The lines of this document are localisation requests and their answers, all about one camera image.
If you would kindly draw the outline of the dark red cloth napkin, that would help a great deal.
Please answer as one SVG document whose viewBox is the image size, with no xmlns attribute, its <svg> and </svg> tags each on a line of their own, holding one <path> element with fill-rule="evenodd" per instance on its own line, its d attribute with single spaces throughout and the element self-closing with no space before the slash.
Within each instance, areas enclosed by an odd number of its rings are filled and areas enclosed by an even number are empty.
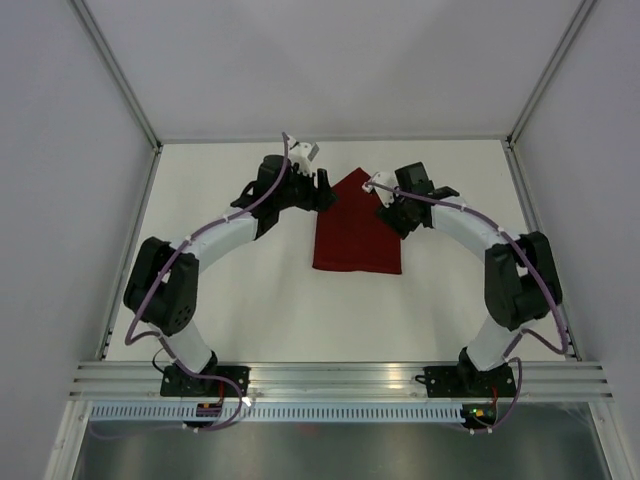
<svg viewBox="0 0 640 480">
<path fill-rule="evenodd" d="M 376 216 L 379 198 L 363 190 L 361 168 L 340 180 L 337 201 L 316 217 L 312 267 L 329 272 L 402 273 L 401 237 Z"/>
</svg>

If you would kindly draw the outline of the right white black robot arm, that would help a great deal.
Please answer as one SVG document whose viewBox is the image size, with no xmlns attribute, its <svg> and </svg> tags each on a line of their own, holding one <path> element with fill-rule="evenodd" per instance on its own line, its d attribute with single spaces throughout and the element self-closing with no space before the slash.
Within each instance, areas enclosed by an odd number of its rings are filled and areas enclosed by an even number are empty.
<svg viewBox="0 0 640 480">
<path fill-rule="evenodd" d="M 548 238 L 539 231 L 511 233 L 469 206 L 449 186 L 437 187 L 421 163 L 378 172 L 363 186 L 381 205 L 377 217 L 400 237 L 418 227 L 444 233 L 484 266 L 487 319 L 454 366 L 426 366 L 416 382 L 430 398 L 513 398 L 518 387 L 510 354 L 533 324 L 552 315 L 560 344 L 541 342 L 563 355 L 568 335 L 559 317 L 563 292 Z"/>
</svg>

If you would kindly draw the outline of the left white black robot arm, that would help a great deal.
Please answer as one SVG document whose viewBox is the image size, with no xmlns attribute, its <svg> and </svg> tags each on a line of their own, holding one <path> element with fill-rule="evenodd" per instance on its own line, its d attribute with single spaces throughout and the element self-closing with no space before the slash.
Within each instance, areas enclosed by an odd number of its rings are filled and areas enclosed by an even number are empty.
<svg viewBox="0 0 640 480">
<path fill-rule="evenodd" d="M 289 208 L 325 212 L 337 201 L 328 172 L 306 169 L 300 156 L 268 155 L 257 177 L 217 219 L 178 241 L 149 237 L 134 261 L 123 297 L 134 313 L 125 334 L 131 345 L 156 338 L 195 395 L 218 384 L 217 357 L 203 339 L 194 316 L 200 275 L 233 250 L 264 236 Z"/>
</svg>

